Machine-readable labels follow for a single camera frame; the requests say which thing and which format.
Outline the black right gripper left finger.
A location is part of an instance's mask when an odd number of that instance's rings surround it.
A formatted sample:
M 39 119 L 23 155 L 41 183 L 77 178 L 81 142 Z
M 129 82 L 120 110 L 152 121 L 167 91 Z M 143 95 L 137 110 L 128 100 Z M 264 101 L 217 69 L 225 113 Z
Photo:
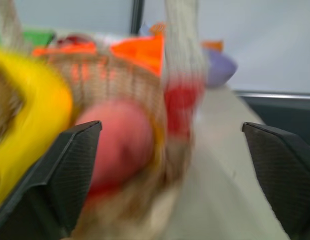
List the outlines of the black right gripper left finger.
M 62 132 L 0 206 L 0 240 L 61 240 L 87 197 L 102 124 Z

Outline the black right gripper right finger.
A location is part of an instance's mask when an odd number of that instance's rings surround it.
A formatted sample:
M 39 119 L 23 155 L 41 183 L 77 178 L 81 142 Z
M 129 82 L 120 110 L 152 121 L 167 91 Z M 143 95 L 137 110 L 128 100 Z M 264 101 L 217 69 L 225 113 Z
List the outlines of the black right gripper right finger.
M 292 240 L 310 240 L 310 146 L 298 135 L 245 122 L 259 185 L 283 230 Z

